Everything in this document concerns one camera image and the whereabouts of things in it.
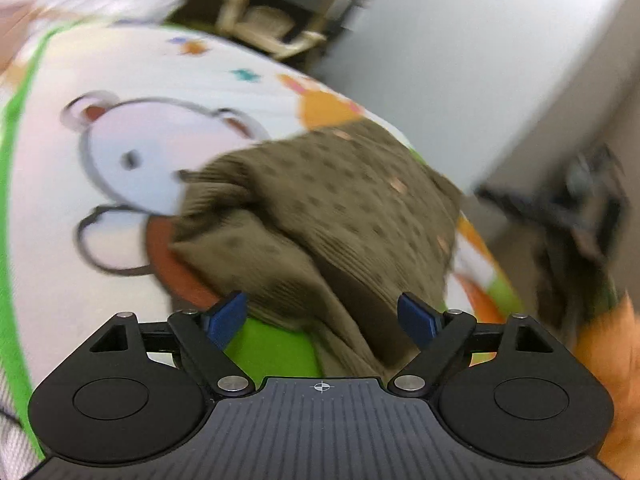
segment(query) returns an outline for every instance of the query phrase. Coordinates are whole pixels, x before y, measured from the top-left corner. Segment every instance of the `circular pad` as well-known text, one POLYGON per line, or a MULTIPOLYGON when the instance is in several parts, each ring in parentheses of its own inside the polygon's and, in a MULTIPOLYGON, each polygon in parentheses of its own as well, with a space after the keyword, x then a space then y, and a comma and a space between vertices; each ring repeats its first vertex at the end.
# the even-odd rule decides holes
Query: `circular pad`
POLYGON ((560 386, 534 377, 519 377, 498 384, 494 399, 509 415, 525 420, 551 418, 569 405, 569 396, 560 386))
POLYGON ((97 420, 117 420, 144 408, 149 390, 133 379, 110 377, 98 379, 78 390, 74 397, 76 410, 97 420))

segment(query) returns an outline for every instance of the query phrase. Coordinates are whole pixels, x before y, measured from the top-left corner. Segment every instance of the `cartoon bear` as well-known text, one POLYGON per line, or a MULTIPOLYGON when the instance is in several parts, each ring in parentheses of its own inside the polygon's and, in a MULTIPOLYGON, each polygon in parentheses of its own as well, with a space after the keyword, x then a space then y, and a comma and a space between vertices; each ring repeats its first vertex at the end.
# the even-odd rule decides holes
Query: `cartoon bear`
POLYGON ((161 98, 120 102, 108 92, 75 99, 62 121, 81 132, 82 168, 110 199, 78 224, 76 244, 84 261, 115 276, 154 275, 174 309, 213 305, 213 291, 168 248, 171 216, 190 172, 267 139, 263 127, 230 108, 211 111, 161 98))

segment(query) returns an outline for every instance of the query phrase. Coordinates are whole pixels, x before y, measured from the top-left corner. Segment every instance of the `green stripe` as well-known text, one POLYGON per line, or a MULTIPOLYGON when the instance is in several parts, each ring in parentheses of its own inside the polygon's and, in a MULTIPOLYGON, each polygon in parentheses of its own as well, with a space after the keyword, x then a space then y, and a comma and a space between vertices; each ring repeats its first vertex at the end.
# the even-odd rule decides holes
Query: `green stripe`
POLYGON ((526 309, 516 292, 500 274, 493 280, 486 290, 486 294, 494 300, 498 311, 504 316, 510 316, 518 312, 525 312, 526 309))
POLYGON ((11 189, 12 155, 24 104, 31 90, 35 73, 38 70, 47 43, 49 43, 53 35, 68 28, 55 28, 40 40, 40 44, 29 62, 24 81, 4 108, 2 134, 0 136, 0 204, 3 204, 3 207, 0 208, 0 364, 4 368, 18 417, 41 459, 44 456, 28 423, 27 406, 32 388, 20 342, 18 341, 12 305, 7 213, 11 189))

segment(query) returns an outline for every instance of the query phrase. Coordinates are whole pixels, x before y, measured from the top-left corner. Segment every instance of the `polka dot fabric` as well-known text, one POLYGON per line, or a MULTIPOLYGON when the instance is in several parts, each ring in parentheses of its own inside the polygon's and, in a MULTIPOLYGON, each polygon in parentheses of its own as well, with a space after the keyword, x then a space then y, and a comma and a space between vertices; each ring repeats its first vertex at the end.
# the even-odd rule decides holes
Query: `polka dot fabric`
POLYGON ((210 163, 188 187, 174 248, 216 290, 246 291, 258 318, 316 331, 325 373, 388 376, 415 354, 398 295, 443 301, 459 196, 359 120, 210 163))

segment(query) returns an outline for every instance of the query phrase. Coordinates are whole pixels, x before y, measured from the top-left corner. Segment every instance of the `textured gripper plate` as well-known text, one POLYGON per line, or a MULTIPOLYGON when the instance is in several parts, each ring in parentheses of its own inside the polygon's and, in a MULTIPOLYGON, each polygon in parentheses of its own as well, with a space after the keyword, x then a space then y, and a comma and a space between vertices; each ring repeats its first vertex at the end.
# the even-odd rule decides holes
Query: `textured gripper plate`
POLYGON ((79 466, 54 458, 33 480, 613 479, 590 458, 549 468, 493 462, 452 439, 426 402, 372 379, 268 379, 221 400, 188 443, 142 464, 79 466))

